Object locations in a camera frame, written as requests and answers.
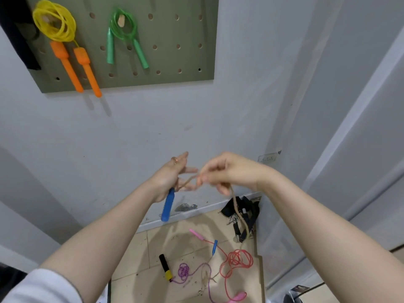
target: pink handle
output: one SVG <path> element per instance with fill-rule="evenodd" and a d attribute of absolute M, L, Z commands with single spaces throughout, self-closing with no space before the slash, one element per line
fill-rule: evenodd
<path fill-rule="evenodd" d="M 237 303 L 237 302 L 240 302 L 241 300 L 244 300 L 246 297 L 247 297 L 246 292 L 240 292 L 233 298 L 233 300 L 235 300 L 235 301 L 230 300 L 228 303 Z"/>
<path fill-rule="evenodd" d="M 196 237 L 198 237 L 200 240 L 202 240 L 202 241 L 205 240 L 201 234 L 195 232 L 193 229 L 189 229 L 189 231 L 190 231 L 192 234 L 194 234 Z"/>

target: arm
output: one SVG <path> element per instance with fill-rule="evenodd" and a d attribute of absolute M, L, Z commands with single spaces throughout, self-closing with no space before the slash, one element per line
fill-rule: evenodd
<path fill-rule="evenodd" d="M 78 290 L 84 303 L 95 302 L 124 255 L 140 222 L 154 202 L 162 201 L 171 187 L 183 181 L 180 173 L 197 172 L 185 167 L 188 153 L 166 163 L 104 216 L 75 234 L 41 265 L 64 276 Z M 188 184 L 184 190 L 193 190 Z"/>
<path fill-rule="evenodd" d="M 276 170 L 223 153 L 201 169 L 197 184 L 202 183 L 226 195 L 230 191 L 223 183 L 263 191 L 340 302 L 395 302 L 401 297 L 404 265 Z"/>

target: green pegboard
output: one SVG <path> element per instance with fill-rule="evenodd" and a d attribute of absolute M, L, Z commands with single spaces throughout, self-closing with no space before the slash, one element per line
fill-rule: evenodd
<path fill-rule="evenodd" d="M 28 0 L 32 9 L 39 0 Z M 49 0 L 65 6 L 77 23 L 76 41 L 84 47 L 100 88 L 213 80 L 219 0 Z M 115 38 L 115 64 L 107 63 L 107 31 L 115 8 L 131 13 L 148 69 L 130 42 Z M 30 73 L 43 93 L 74 91 L 63 65 L 43 34 L 29 44 L 42 67 Z M 66 43 L 70 62 L 84 89 L 84 70 Z"/>

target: white sleeve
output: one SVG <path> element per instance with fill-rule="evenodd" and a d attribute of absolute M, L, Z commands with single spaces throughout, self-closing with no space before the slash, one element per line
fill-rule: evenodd
<path fill-rule="evenodd" d="M 35 269 L 8 293 L 3 303 L 82 303 L 82 300 L 63 276 Z"/>

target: blue handle on floor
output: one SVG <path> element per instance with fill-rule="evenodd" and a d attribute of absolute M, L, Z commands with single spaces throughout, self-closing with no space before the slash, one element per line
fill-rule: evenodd
<path fill-rule="evenodd" d="M 169 220 L 173 202 L 174 202 L 174 188 L 171 188 L 167 195 L 166 203 L 164 203 L 163 213 L 161 214 L 161 221 L 167 222 Z"/>

